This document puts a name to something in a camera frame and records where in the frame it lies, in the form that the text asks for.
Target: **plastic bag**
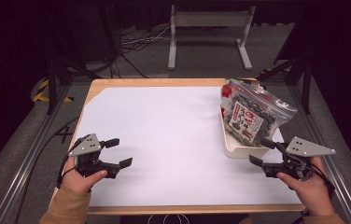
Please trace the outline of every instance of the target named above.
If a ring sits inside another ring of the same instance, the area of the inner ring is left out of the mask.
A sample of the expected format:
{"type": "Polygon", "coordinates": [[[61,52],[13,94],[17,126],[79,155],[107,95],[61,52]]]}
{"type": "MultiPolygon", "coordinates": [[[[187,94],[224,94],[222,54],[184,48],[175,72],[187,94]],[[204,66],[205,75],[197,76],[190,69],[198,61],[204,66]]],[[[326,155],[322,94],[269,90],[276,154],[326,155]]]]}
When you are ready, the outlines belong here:
{"type": "Polygon", "coordinates": [[[261,87],[231,79],[222,88],[224,129],[247,147],[260,147],[260,139],[273,140],[274,131],[290,121],[297,109],[261,87]]]}

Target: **sleeve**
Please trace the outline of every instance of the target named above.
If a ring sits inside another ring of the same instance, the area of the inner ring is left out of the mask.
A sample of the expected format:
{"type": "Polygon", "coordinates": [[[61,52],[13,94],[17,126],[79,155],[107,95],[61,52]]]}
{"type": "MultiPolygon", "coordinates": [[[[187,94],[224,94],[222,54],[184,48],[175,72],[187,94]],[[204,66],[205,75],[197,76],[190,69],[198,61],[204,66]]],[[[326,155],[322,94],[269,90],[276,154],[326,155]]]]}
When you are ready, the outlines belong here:
{"type": "Polygon", "coordinates": [[[303,217],[305,224],[344,224],[338,214],[325,217],[303,217]]]}
{"type": "Polygon", "coordinates": [[[90,200],[90,193],[78,193],[61,186],[39,223],[85,224],[90,200]]]}

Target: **white paper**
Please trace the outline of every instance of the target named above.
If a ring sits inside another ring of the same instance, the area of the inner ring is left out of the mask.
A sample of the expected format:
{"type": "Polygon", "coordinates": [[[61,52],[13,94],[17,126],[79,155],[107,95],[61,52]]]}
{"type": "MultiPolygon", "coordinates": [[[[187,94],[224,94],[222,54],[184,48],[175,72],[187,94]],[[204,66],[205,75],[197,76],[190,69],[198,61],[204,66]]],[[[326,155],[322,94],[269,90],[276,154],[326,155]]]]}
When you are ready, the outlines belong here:
{"type": "MultiPolygon", "coordinates": [[[[225,155],[220,103],[220,87],[108,88],[94,97],[77,137],[119,138],[100,159],[133,164],[97,183],[91,206],[301,204],[248,159],[225,155]]],[[[265,160],[281,160],[271,153],[265,160]]]]}

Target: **human hand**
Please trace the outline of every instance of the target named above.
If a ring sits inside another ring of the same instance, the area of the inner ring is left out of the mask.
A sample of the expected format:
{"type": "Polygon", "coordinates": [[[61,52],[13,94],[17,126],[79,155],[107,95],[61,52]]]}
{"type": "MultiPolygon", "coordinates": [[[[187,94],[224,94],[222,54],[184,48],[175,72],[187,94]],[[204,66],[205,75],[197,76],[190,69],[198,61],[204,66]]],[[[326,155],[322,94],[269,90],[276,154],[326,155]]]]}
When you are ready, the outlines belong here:
{"type": "MultiPolygon", "coordinates": [[[[325,174],[321,157],[313,157],[311,162],[325,174]]],[[[301,202],[309,209],[312,217],[329,216],[335,213],[330,202],[328,188],[324,180],[318,175],[313,174],[306,181],[299,181],[284,173],[278,173],[277,177],[296,191],[301,202]]]]}
{"type": "Polygon", "coordinates": [[[67,163],[64,166],[62,185],[76,192],[87,193],[95,183],[99,182],[104,177],[106,177],[105,170],[99,171],[94,175],[90,175],[88,177],[83,177],[75,169],[75,158],[69,157],[67,163]]]}

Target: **package label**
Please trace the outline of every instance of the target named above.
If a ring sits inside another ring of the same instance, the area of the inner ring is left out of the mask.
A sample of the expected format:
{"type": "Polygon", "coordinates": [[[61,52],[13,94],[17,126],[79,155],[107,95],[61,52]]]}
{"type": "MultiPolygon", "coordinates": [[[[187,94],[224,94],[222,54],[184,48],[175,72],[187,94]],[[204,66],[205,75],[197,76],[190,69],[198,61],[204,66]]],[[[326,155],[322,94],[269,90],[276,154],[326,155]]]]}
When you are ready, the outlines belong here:
{"type": "Polygon", "coordinates": [[[253,111],[239,102],[236,102],[232,111],[232,118],[229,121],[229,126],[245,140],[252,143],[263,122],[263,118],[254,114],[253,111]]]}

